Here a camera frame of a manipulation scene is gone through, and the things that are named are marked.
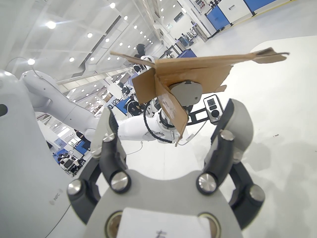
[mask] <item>white robotic arm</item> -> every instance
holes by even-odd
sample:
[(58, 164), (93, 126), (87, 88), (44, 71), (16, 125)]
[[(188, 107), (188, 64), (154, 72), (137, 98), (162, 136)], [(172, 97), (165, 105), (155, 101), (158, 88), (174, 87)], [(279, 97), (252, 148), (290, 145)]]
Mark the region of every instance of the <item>white robotic arm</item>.
[[(95, 117), (90, 111), (63, 95), (53, 78), (40, 71), (30, 70), (22, 74), (20, 81), (28, 89), (28, 95), (35, 111), (47, 113), (71, 128), (79, 130), (89, 141), (93, 140), (99, 117)], [(158, 119), (159, 112), (152, 118), (147, 117), (148, 126), (160, 137), (164, 137), (164, 135), (169, 137), (173, 130), (161, 126)], [(143, 116), (121, 120), (118, 121), (118, 124), (118, 136), (121, 140), (156, 140), (148, 133)]]

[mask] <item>brown cardboard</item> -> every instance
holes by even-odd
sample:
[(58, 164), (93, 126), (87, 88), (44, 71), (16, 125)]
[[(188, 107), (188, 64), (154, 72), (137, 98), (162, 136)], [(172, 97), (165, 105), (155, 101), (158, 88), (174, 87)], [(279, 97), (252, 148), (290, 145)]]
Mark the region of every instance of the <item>brown cardboard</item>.
[(187, 125), (188, 115), (171, 93), (169, 86), (190, 80), (200, 83), (204, 94), (223, 92), (227, 86), (222, 85), (222, 83), (229, 75), (234, 64), (248, 60), (257, 63), (283, 61), (286, 57), (282, 54), (288, 54), (276, 53), (272, 48), (268, 48), (244, 55), (158, 59), (153, 64), (125, 54), (110, 53), (126, 58), (132, 63), (152, 67), (133, 79), (138, 101), (139, 103), (146, 103), (157, 97), (165, 114), (178, 130), (180, 138)]

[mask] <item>yellow floor line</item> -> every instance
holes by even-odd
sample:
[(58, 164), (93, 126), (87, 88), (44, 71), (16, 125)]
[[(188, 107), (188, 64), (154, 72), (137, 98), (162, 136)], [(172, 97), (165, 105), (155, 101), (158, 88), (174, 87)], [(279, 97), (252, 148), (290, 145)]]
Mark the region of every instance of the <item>yellow floor line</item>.
[(273, 10), (273, 9), (276, 9), (276, 8), (278, 8), (278, 7), (281, 7), (281, 6), (283, 6), (283, 5), (286, 5), (286, 4), (288, 4), (288, 3), (292, 2), (292, 1), (297, 1), (297, 0), (290, 0), (290, 1), (286, 1), (286, 2), (284, 2), (284, 3), (281, 3), (281, 4), (279, 4), (279, 5), (275, 6), (275, 7), (272, 7), (272, 8), (270, 8), (270, 9), (267, 9), (267, 10), (264, 11), (264, 12), (257, 13), (255, 16), (250, 17), (250, 18), (248, 18), (248, 19), (245, 19), (245, 20), (243, 20), (242, 22), (236, 23), (236, 24), (234, 24), (232, 27), (235, 27), (236, 25), (242, 24), (242, 23), (246, 22), (247, 20), (250, 20), (250, 19), (252, 19), (252, 18), (254, 18), (254, 17), (257, 17), (258, 15), (264, 14), (264, 13), (266, 13), (266, 12), (268, 12), (268, 11), (271, 11), (271, 10)]

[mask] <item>window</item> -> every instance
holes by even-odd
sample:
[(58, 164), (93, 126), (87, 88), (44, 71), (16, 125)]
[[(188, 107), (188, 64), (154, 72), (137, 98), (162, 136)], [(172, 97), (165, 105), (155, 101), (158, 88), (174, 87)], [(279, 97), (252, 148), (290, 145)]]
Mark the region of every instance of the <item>window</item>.
[(174, 21), (178, 22), (180, 18), (182, 18), (184, 16), (184, 14), (182, 12), (180, 12), (175, 18)]

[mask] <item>black button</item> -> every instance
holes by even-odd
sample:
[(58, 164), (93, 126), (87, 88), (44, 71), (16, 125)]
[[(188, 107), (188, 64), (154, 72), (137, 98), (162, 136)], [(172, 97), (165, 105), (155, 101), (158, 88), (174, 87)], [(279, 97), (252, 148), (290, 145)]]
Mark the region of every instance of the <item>black button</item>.
[(211, 116), (217, 118), (219, 116), (219, 111), (218, 110), (213, 110), (211, 112)]
[(212, 111), (212, 110), (214, 110), (214, 109), (217, 109), (217, 105), (213, 105), (213, 106), (209, 107), (209, 110), (210, 110), (210, 111)]

